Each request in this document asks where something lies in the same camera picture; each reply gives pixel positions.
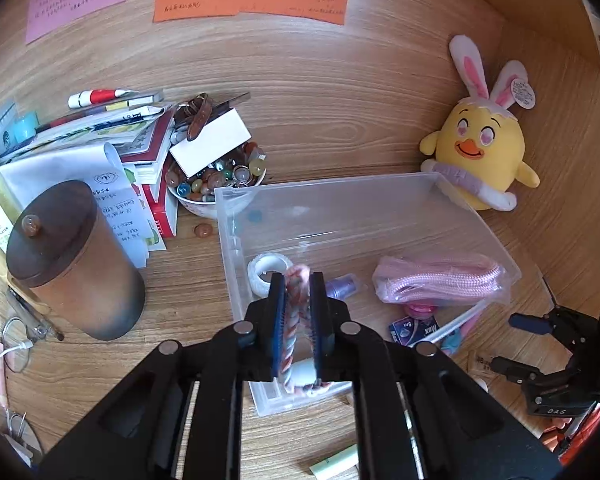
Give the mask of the pink round jar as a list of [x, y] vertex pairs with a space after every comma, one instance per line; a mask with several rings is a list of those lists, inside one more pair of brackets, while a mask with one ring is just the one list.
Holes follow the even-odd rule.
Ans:
[[431, 304], [406, 304], [404, 306], [405, 314], [415, 320], [428, 320], [434, 316], [436, 311], [437, 307]]

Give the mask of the dark blue small box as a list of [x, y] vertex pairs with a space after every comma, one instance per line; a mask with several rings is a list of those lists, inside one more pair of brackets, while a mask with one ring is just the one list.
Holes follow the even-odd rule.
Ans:
[[392, 322], [388, 327], [391, 340], [404, 347], [417, 344], [438, 329], [439, 325], [434, 318], [418, 320], [410, 316], [404, 316], [404, 318]]

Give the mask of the white tape roll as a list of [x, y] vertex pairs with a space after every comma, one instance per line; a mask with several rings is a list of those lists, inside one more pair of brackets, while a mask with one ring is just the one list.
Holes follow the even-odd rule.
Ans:
[[292, 267], [292, 262], [279, 252], [261, 252], [256, 255], [247, 266], [248, 281], [251, 291], [258, 298], [268, 296], [271, 281], [265, 277], [273, 273], [284, 274]]

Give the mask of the green white tube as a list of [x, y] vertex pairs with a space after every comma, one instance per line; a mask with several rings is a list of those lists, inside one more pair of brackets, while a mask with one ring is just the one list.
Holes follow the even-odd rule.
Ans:
[[317, 480], [329, 480], [356, 466], [358, 466], [358, 446], [352, 444], [335, 455], [312, 465], [310, 471]]

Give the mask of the black capped purple tube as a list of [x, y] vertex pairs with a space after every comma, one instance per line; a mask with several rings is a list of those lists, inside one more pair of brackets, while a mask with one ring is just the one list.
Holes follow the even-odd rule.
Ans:
[[358, 292], [358, 279], [354, 274], [349, 273], [327, 281], [325, 289], [329, 298], [346, 300]]

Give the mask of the clear plastic storage box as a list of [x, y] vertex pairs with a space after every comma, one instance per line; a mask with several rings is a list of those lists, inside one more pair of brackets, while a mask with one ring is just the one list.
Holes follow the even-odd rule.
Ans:
[[352, 274], [346, 303], [356, 322], [384, 338], [403, 318], [384, 304], [372, 275], [381, 258], [485, 255], [512, 287], [521, 270], [495, 234], [440, 174], [387, 174], [252, 188], [222, 188], [216, 215], [230, 307], [242, 320], [257, 300], [250, 271], [305, 264], [325, 280]]

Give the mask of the eyeglasses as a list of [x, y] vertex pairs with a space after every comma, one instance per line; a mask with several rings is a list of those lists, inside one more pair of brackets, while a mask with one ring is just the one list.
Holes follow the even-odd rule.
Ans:
[[3, 356], [7, 368], [22, 373], [31, 361], [33, 347], [40, 341], [63, 341], [65, 336], [46, 316], [38, 313], [18, 292], [8, 289], [9, 317], [5, 321], [0, 341], [7, 353]]

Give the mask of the yellow chick plush toy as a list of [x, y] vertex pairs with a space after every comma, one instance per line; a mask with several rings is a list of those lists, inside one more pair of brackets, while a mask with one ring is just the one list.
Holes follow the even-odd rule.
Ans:
[[509, 107], [535, 107], [536, 97], [524, 64], [507, 62], [492, 87], [486, 84], [481, 54], [465, 35], [449, 43], [452, 61], [468, 96], [450, 111], [442, 127], [419, 142], [426, 156], [422, 172], [441, 174], [476, 211], [512, 211], [517, 197], [509, 191], [519, 182], [540, 185], [538, 174], [524, 162], [524, 134]]

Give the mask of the brown lidded mug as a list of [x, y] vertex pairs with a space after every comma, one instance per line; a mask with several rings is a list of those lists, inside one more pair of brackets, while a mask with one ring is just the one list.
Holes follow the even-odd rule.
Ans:
[[6, 264], [19, 284], [95, 339], [122, 337], [144, 310], [140, 271], [82, 181], [58, 183], [23, 209]]

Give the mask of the white bowl of beads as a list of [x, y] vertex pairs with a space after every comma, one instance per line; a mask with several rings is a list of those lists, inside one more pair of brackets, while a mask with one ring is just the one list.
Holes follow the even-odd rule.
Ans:
[[216, 190], [260, 185], [267, 171], [268, 155], [257, 142], [249, 141], [210, 162], [193, 177], [186, 177], [178, 163], [171, 160], [163, 181], [190, 214], [215, 219]]

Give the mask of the stack of books and papers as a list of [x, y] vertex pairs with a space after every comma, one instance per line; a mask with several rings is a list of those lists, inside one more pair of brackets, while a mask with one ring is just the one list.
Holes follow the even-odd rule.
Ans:
[[160, 178], [174, 105], [147, 103], [39, 132], [0, 156], [0, 176], [22, 208], [61, 182], [90, 188], [132, 263], [146, 266], [164, 243], [146, 185]]

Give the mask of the white rectangular box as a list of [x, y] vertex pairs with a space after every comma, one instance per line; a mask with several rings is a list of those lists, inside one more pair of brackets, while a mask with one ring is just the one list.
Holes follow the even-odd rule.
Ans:
[[195, 140], [181, 140], [170, 154], [186, 177], [193, 177], [212, 162], [251, 139], [237, 110], [230, 110], [202, 128]]

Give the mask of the red white marker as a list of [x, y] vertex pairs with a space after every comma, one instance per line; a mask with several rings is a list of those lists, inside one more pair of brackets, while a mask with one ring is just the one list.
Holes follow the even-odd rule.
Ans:
[[84, 90], [69, 96], [67, 104], [70, 110], [78, 110], [79, 108], [109, 103], [133, 94], [135, 94], [135, 91], [129, 89]]

